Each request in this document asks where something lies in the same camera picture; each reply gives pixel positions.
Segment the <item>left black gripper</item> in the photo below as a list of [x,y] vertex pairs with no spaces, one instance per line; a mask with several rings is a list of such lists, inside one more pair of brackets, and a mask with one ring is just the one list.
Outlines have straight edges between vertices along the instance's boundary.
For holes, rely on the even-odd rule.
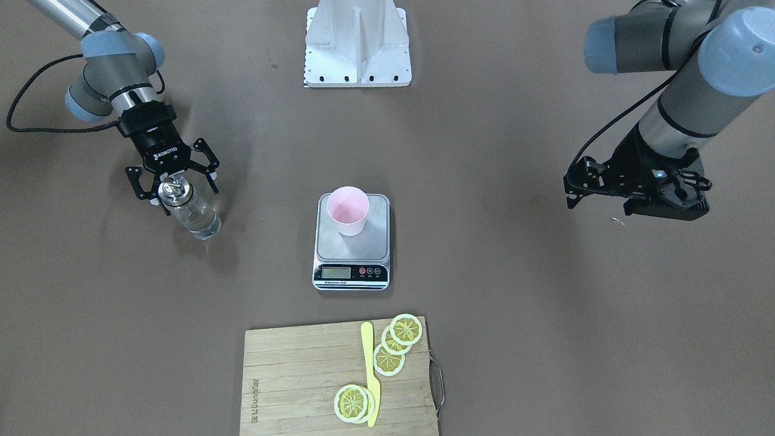
[[653,151],[633,128],[612,155],[612,182],[626,198],[626,215],[692,221],[706,215],[710,180],[697,147],[679,158]]

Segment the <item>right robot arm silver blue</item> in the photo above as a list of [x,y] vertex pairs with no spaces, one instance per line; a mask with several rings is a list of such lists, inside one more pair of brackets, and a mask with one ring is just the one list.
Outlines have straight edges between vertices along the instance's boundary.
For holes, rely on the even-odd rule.
[[143,163],[125,170],[136,197],[158,204],[166,177],[188,170],[206,177],[218,193],[219,160],[203,139],[193,146],[180,138],[176,113],[151,83],[165,53],[146,33],[130,33],[94,1],[34,1],[33,6],[79,41],[85,59],[81,76],[65,94],[70,113],[94,123],[94,131],[116,127],[132,140]]

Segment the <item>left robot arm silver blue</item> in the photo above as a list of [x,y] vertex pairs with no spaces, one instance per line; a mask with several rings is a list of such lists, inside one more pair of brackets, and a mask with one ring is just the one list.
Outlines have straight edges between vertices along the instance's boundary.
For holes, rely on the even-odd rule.
[[772,1],[640,1],[593,22],[584,39],[590,71],[671,76],[609,160],[571,163],[568,206],[605,195],[624,198],[628,216],[706,215],[712,184],[701,148],[773,90],[773,16]]

